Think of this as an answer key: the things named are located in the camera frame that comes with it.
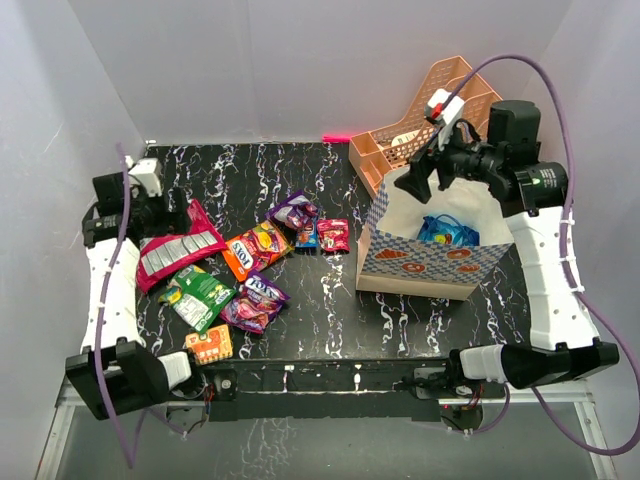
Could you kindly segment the blue snack bag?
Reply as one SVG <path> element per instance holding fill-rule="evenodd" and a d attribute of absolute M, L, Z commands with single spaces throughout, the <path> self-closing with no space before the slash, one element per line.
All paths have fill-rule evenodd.
<path fill-rule="evenodd" d="M 478 231 L 462 224 L 449 214 L 425 216 L 417 239 L 422 242 L 436 242 L 459 247 L 475 247 L 480 244 Z"/>

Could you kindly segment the blue checkered paper bag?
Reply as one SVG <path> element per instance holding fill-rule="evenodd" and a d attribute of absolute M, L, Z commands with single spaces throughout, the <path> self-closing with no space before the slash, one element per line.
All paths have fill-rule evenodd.
<path fill-rule="evenodd" d="M 440 191 L 435 174 L 428 179 L 431 199 L 423 204 L 394 185 L 407 171 L 387 173 L 371 204 L 357 241 L 356 288 L 464 301 L 513 245 L 500 204 L 481 182 L 456 179 Z M 440 214 L 478 231 L 479 244 L 419 240 L 424 218 Z"/>

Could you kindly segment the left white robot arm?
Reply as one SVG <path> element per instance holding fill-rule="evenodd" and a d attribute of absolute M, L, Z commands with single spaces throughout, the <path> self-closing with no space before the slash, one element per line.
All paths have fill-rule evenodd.
<path fill-rule="evenodd" d="M 141 242 L 154 234 L 185 233 L 192 222 L 184 194 L 171 209 L 158 167 L 98 176 L 97 196 L 82 220 L 90 266 L 90 300 L 80 352 L 65 361 L 65 374 L 98 420 L 108 417 L 110 397 L 121 415 L 165 402 L 174 389 L 186 399 L 206 387 L 203 370 L 184 351 L 154 356 L 137 326 L 136 273 Z"/>

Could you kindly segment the magenta snack bag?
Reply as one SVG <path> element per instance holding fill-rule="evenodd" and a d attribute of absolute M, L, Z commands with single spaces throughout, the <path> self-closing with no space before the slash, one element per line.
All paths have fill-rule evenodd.
<path fill-rule="evenodd" d="M 186 234 L 142 241 L 136 285 L 143 293 L 179 270 L 227 248 L 198 200 L 189 201 L 186 213 L 191 220 Z"/>

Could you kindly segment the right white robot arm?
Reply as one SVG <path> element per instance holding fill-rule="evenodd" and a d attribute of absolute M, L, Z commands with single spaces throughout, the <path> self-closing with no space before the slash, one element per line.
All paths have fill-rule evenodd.
<path fill-rule="evenodd" d="M 453 351 L 445 376 L 447 388 L 466 397 L 482 381 L 523 389 L 587 378 L 616 365 L 618 347 L 600 339 L 578 299 L 581 288 L 569 284 L 564 269 L 577 266 L 568 248 L 571 218 L 563 213 L 568 174 L 557 162 L 539 159 L 540 111 L 524 100 L 497 101 L 490 107 L 487 138 L 476 130 L 465 141 L 460 98 L 449 107 L 433 98 L 426 120 L 436 131 L 410 160 L 394 184 L 421 203 L 431 197 L 428 178 L 435 174 L 441 191 L 461 178 L 482 182 L 496 199 L 513 236 L 531 308 L 527 346 L 493 345 Z"/>

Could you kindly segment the green Fox's candy bag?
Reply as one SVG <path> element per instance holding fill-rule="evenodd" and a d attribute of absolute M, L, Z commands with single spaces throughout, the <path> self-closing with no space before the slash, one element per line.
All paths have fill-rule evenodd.
<path fill-rule="evenodd" d="M 197 333 L 204 333 L 236 294 L 235 289 L 190 265 L 172 277 L 159 302 L 171 306 Z"/>

